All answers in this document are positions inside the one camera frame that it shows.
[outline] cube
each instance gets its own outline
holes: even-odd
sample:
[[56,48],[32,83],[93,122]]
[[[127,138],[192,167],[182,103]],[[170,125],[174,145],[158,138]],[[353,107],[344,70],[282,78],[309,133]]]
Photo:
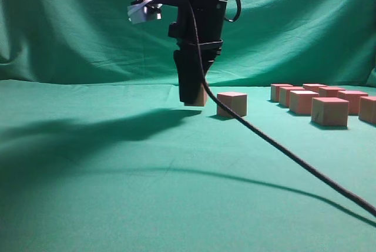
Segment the cube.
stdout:
[[270,100],[274,102],[278,102],[280,100],[280,87],[282,86],[292,86],[288,83],[273,83],[271,84],[270,89]]
[[359,115],[360,97],[362,96],[368,96],[368,93],[357,90],[340,90],[337,95],[338,98],[349,101],[349,115]]
[[185,106],[197,106],[197,107],[203,107],[205,106],[207,102],[207,93],[206,90],[204,89],[203,85],[200,87],[200,92],[196,98],[196,101],[193,102],[192,104],[189,103],[184,103]]
[[349,102],[341,98],[312,98],[311,121],[321,126],[347,126]]
[[359,119],[376,125],[376,96],[360,98]]
[[[221,92],[217,94],[217,98],[240,117],[247,116],[247,94],[240,92]],[[232,117],[220,106],[217,106],[217,115],[222,117]]]
[[319,88],[322,88],[322,87],[325,87],[325,86],[327,86],[327,85],[322,85],[320,83],[305,83],[305,84],[303,84],[304,89],[311,90],[311,91],[317,92],[317,93],[318,93]]
[[304,90],[302,86],[282,86],[280,87],[280,105],[288,107],[290,103],[290,92],[292,90]]
[[338,86],[322,86],[318,88],[318,94],[322,98],[336,98],[338,91],[345,90]]
[[311,90],[292,90],[290,92],[290,111],[299,115],[311,115],[312,98],[318,93]]

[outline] table surface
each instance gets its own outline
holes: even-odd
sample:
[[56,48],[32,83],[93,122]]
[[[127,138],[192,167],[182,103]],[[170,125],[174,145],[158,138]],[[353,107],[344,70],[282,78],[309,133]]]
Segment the table surface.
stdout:
[[[376,95],[375,88],[345,87]],[[248,94],[249,122],[376,204],[376,127]],[[374,251],[376,219],[170,85],[0,82],[0,251]]]

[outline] green cloth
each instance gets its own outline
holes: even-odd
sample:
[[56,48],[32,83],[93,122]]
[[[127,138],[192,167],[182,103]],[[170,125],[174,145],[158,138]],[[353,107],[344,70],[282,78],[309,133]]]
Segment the green cloth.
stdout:
[[[0,251],[366,251],[376,219],[235,120],[179,102],[176,9],[0,0]],[[323,129],[275,82],[376,95],[376,0],[242,0],[207,75],[248,121],[376,204],[374,126]],[[229,0],[227,16],[236,12]]]
[[[131,25],[133,0],[0,0],[0,79],[177,84],[176,9]],[[376,0],[241,0],[225,23],[217,86],[375,85]],[[236,11],[229,0],[227,16]]]
[[[376,204],[375,126],[317,128],[270,88],[213,91],[246,92],[249,122]],[[6,80],[0,102],[0,251],[375,250],[374,217],[176,86]]]

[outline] pink block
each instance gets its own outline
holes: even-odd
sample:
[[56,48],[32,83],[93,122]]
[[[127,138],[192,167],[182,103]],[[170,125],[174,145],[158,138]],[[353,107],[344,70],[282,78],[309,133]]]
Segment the pink block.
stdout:
[[348,101],[340,98],[312,98],[311,120],[321,126],[347,126]]
[[305,83],[303,84],[303,88],[307,90],[311,90],[313,92],[318,92],[319,88],[323,88],[327,85],[322,85],[320,83]]
[[363,96],[360,98],[359,120],[376,124],[376,96]]
[[280,87],[280,104],[288,107],[290,103],[290,92],[292,90],[304,90],[302,86],[282,86]]
[[[221,92],[217,94],[217,98],[240,117],[247,116],[247,94],[240,92]],[[217,106],[217,115],[223,117],[232,117],[220,106]]]
[[311,90],[292,90],[290,92],[290,111],[300,115],[311,115],[312,98],[318,93]]
[[205,106],[207,102],[207,93],[203,87],[203,85],[201,85],[200,87],[200,92],[199,94],[197,95],[197,98],[196,100],[192,103],[192,104],[189,104],[189,103],[184,103],[185,106],[198,106],[198,107],[203,107]]
[[292,86],[288,83],[273,83],[270,89],[270,100],[278,102],[280,100],[280,87],[282,86]]
[[318,88],[318,94],[322,98],[336,98],[338,91],[345,90],[343,88],[339,88],[338,86],[323,86]]
[[337,95],[338,98],[349,101],[349,115],[359,115],[360,97],[362,96],[368,96],[368,93],[357,90],[340,90]]

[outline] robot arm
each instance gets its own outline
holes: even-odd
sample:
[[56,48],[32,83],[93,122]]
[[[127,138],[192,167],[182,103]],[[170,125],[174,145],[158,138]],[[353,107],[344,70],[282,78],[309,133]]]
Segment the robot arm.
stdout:
[[[192,13],[194,13],[197,28],[193,27]],[[162,5],[178,8],[177,21],[169,27],[168,36],[177,40],[178,50],[173,53],[173,59],[179,78],[180,101],[193,104],[200,92],[202,71],[207,71],[220,55],[223,41],[221,33],[224,21],[235,21],[240,16],[240,0],[237,1],[238,12],[233,20],[225,18],[227,0],[135,0],[128,7],[128,15],[132,23],[161,19]],[[197,58],[197,44],[195,29],[198,31],[201,63]]]

